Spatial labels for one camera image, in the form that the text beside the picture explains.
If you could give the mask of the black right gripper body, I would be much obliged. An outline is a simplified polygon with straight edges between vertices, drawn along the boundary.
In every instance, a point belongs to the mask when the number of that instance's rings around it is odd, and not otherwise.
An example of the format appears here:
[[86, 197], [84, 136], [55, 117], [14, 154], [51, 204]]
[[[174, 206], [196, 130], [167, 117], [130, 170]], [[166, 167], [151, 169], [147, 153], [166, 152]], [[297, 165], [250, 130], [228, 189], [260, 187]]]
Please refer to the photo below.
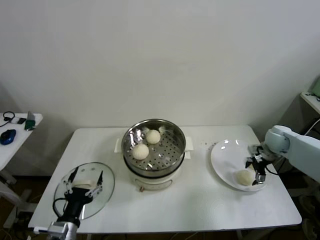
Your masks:
[[259, 153], [254, 153], [252, 155], [252, 165], [257, 174], [265, 174], [267, 165], [271, 164], [270, 160], [266, 160], [263, 156]]

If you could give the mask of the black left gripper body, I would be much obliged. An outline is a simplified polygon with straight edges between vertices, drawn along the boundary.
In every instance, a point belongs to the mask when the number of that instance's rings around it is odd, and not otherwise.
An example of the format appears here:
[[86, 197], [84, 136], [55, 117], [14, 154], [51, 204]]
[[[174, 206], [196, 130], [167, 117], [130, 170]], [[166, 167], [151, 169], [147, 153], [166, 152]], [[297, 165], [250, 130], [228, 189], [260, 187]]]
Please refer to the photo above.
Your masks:
[[64, 197], [56, 199], [66, 201], [67, 205], [62, 215], [56, 209], [57, 222], [79, 223], [83, 206], [93, 201], [88, 189], [73, 187], [72, 193], [65, 193]]

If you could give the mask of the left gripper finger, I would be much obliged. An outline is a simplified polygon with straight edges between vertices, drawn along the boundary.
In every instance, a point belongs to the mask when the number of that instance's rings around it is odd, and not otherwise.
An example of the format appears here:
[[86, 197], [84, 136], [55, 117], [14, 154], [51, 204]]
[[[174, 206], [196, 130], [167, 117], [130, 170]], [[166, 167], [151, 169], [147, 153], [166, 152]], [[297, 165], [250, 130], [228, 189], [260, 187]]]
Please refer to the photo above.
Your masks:
[[65, 186], [65, 192], [64, 192], [65, 195], [69, 195], [69, 194], [73, 193], [72, 185], [73, 185], [73, 181], [77, 175], [77, 172], [78, 172], [78, 168], [76, 167], [72, 171], [72, 173], [69, 175], [68, 179], [63, 181], [63, 184]]
[[97, 195], [99, 195], [103, 190], [103, 171], [101, 171], [99, 178], [96, 182], [96, 184], [93, 186], [92, 189], [90, 189], [89, 191], [87, 191], [85, 193], [86, 197], [96, 197]]

